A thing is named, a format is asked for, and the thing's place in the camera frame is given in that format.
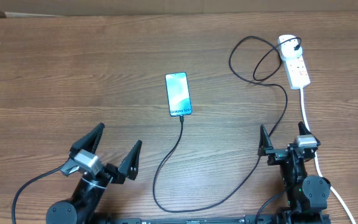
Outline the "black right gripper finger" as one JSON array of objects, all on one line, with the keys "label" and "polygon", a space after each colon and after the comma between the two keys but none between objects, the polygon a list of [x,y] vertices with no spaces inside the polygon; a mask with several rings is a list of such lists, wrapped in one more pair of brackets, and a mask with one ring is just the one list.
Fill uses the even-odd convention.
[{"label": "black right gripper finger", "polygon": [[302,121],[298,123],[298,129],[299,129],[300,135],[310,135],[311,134],[309,129],[306,127],[306,125]]},{"label": "black right gripper finger", "polygon": [[260,141],[258,148],[259,156],[266,156],[269,151],[274,150],[269,134],[263,124],[260,125]]}]

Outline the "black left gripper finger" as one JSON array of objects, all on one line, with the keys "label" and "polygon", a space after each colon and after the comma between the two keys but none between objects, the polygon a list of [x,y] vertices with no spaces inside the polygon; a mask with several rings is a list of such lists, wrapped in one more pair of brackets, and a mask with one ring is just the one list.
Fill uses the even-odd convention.
[{"label": "black left gripper finger", "polygon": [[133,148],[130,150],[128,155],[121,162],[118,171],[125,178],[135,180],[139,171],[139,158],[140,150],[142,147],[142,141],[138,140]]},{"label": "black left gripper finger", "polygon": [[104,123],[99,123],[94,129],[88,134],[85,134],[82,138],[73,143],[70,148],[70,156],[77,155],[82,149],[95,154],[101,137],[103,135],[103,129],[105,128]]}]

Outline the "blue Samsung Galaxy smartphone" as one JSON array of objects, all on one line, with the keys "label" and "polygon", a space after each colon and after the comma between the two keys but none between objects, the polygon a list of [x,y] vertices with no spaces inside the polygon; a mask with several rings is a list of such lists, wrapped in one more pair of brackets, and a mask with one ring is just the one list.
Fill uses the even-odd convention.
[{"label": "blue Samsung Galaxy smartphone", "polygon": [[186,73],[166,74],[165,83],[170,116],[192,114],[193,110]]}]

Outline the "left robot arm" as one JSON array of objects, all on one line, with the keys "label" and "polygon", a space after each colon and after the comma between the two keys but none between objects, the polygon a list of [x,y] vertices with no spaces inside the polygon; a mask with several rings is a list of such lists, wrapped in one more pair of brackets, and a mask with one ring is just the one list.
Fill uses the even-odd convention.
[{"label": "left robot arm", "polygon": [[134,144],[120,166],[104,165],[96,155],[104,128],[105,125],[99,123],[71,146],[69,158],[60,171],[65,176],[80,172],[82,177],[70,198],[50,206],[47,223],[90,223],[109,184],[123,184],[126,179],[137,177],[142,141]]}]

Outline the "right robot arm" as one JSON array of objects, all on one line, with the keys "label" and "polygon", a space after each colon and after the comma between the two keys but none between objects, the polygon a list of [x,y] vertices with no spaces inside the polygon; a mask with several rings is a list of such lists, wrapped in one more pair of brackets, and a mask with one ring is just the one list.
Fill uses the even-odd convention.
[{"label": "right robot arm", "polygon": [[298,123],[299,135],[284,149],[274,149],[265,126],[260,127],[259,156],[267,156],[269,166],[279,166],[284,190],[268,199],[255,216],[260,223],[260,214],[275,199],[285,194],[288,207],[279,208],[276,214],[264,223],[330,223],[323,210],[328,207],[331,183],[318,175],[308,175],[305,163],[314,159],[320,141],[307,130],[304,123]]}]

